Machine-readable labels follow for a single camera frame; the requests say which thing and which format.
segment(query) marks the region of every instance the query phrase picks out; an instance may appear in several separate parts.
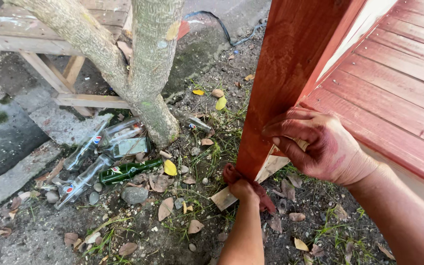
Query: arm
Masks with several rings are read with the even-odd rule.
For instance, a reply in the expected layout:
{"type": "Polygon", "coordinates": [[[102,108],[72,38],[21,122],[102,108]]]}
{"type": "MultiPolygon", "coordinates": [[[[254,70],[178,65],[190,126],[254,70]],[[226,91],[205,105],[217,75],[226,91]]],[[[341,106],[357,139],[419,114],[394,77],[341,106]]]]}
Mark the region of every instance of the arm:
{"type": "Polygon", "coordinates": [[[424,265],[424,201],[384,163],[364,153],[331,115],[292,107],[270,121],[272,137],[304,174],[348,188],[389,243],[398,264],[424,265]],[[302,151],[291,138],[309,143],[302,151]]]}

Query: bottle label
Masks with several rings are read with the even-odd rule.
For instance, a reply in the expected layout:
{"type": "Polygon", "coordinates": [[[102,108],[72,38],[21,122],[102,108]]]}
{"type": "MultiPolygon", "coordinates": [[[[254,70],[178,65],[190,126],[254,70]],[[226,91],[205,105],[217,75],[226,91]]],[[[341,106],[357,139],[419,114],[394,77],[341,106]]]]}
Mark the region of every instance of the bottle label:
{"type": "Polygon", "coordinates": [[[118,166],[115,166],[115,167],[111,168],[111,170],[112,170],[114,173],[122,174],[122,172],[121,172],[121,170],[120,170],[120,168],[119,168],[118,166]]]}
{"type": "Polygon", "coordinates": [[[98,144],[101,141],[101,136],[96,136],[93,138],[94,144],[98,144]]]}

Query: red cloth rag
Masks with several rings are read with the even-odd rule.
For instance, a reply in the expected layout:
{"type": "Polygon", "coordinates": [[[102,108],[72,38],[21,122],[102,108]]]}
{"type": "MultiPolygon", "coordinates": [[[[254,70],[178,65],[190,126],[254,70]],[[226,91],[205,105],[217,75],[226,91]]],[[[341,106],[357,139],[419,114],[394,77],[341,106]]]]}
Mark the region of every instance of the red cloth rag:
{"type": "Polygon", "coordinates": [[[234,184],[239,179],[244,179],[248,181],[253,187],[253,190],[260,197],[260,211],[264,212],[265,210],[268,210],[268,212],[271,214],[276,212],[276,207],[274,206],[274,203],[266,194],[266,190],[260,184],[258,184],[256,181],[251,181],[248,178],[243,177],[240,172],[235,170],[231,163],[225,165],[225,167],[223,168],[223,180],[228,185],[230,185],[234,184]]]}

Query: yellow leaf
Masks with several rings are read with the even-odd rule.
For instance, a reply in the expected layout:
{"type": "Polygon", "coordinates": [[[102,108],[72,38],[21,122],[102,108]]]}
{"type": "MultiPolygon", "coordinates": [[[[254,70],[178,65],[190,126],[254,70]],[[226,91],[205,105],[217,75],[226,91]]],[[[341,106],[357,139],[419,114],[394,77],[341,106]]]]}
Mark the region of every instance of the yellow leaf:
{"type": "Polygon", "coordinates": [[[176,176],[178,174],[176,172],[176,166],[169,159],[164,162],[164,172],[170,176],[176,176]]]}
{"type": "Polygon", "coordinates": [[[223,96],[219,98],[219,100],[217,100],[217,103],[215,104],[215,109],[221,110],[225,107],[225,104],[227,104],[227,99],[225,98],[225,96],[223,96]]]}
{"type": "Polygon", "coordinates": [[[194,93],[196,95],[203,95],[205,92],[202,91],[202,90],[197,89],[197,90],[192,90],[192,93],[194,93]]]}
{"type": "Polygon", "coordinates": [[[295,248],[298,250],[309,251],[309,247],[298,238],[294,238],[295,248]]]}

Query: finger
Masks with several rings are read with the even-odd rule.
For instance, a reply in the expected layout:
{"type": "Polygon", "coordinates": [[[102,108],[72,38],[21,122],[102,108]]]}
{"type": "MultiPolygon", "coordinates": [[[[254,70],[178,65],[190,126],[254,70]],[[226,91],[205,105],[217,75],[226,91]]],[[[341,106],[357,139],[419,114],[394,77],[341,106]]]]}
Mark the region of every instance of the finger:
{"type": "Polygon", "coordinates": [[[294,140],[287,137],[273,137],[274,144],[279,147],[299,170],[305,169],[313,163],[312,157],[305,153],[294,140]]]}
{"type": "Polygon", "coordinates": [[[297,138],[312,144],[319,139],[320,131],[313,126],[311,121],[292,119],[265,127],[262,135],[265,137],[285,136],[297,138]]]}

